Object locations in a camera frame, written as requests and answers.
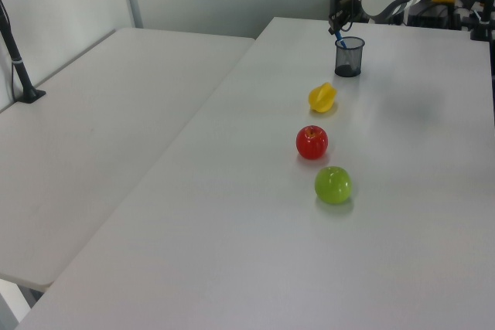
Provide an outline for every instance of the black pole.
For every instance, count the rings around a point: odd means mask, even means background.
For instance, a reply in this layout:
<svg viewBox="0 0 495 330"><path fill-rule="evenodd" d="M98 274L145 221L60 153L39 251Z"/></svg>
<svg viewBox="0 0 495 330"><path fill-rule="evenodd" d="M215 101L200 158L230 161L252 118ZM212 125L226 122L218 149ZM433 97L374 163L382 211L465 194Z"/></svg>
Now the black pole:
<svg viewBox="0 0 495 330"><path fill-rule="evenodd" d="M19 80L22 84L23 95L17 100L19 102L24 102L25 104L31 104L40 97L44 96L46 93L42 90L37 90L32 86L28 72L26 71L24 62L22 61L21 53L15 44L14 36L4 9L0 9L0 32L2 33L5 45L7 46L7 50L10 54L10 58L15 66L15 71L17 71L17 75L19 76Z"/></svg>
<svg viewBox="0 0 495 330"><path fill-rule="evenodd" d="M495 120L495 55L493 54L493 35L489 34L490 37L490 64L492 66L492 96L493 96L493 119Z"/></svg>
<svg viewBox="0 0 495 330"><path fill-rule="evenodd" d="M474 26L471 31L471 40L477 40L480 42L489 42L489 33L492 32L491 15L494 10L493 4L495 0L483 0L483 14L481 15L481 21Z"/></svg>

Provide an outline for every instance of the table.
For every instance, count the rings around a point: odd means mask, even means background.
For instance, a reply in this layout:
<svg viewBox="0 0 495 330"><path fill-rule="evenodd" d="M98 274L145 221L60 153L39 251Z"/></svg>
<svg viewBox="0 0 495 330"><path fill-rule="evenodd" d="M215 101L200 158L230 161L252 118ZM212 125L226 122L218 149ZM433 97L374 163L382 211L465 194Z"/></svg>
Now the table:
<svg viewBox="0 0 495 330"><path fill-rule="evenodd" d="M0 278L46 289L253 42L122 29L0 114Z"/></svg>
<svg viewBox="0 0 495 330"><path fill-rule="evenodd" d="M492 328L488 45L355 24L343 79L327 28L274 19L19 330ZM310 113L328 80L336 109ZM328 158L297 155L307 124ZM341 206L313 191L328 164L354 181Z"/></svg>

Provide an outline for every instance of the green apple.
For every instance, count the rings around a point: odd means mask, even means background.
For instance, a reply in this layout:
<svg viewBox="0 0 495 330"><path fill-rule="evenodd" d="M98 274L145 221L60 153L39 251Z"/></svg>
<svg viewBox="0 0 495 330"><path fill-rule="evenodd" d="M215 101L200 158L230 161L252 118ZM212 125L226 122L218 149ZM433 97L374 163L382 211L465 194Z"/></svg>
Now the green apple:
<svg viewBox="0 0 495 330"><path fill-rule="evenodd" d="M316 195L329 204L340 204L353 191L353 183L347 172L338 166L323 168L315 179Z"/></svg>

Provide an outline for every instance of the yellow fruit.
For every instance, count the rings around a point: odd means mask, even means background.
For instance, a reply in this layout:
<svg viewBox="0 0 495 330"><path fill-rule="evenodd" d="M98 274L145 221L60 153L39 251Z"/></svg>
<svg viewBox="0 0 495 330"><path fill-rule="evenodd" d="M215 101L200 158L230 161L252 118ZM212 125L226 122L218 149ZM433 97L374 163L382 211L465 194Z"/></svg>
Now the yellow fruit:
<svg viewBox="0 0 495 330"><path fill-rule="evenodd" d="M324 83L321 87L317 87L309 94L309 106L312 110L324 113L333 106L333 101L337 95L337 89L332 87L330 83Z"/></svg>

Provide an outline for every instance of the black mesh cup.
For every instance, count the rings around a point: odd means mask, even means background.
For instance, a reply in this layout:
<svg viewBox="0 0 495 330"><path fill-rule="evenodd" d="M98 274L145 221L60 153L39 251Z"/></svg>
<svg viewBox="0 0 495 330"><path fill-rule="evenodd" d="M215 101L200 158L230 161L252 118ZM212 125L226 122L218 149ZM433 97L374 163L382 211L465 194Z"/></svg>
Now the black mesh cup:
<svg viewBox="0 0 495 330"><path fill-rule="evenodd" d="M361 73L364 40L346 36L335 42L335 74L340 77L356 77Z"/></svg>

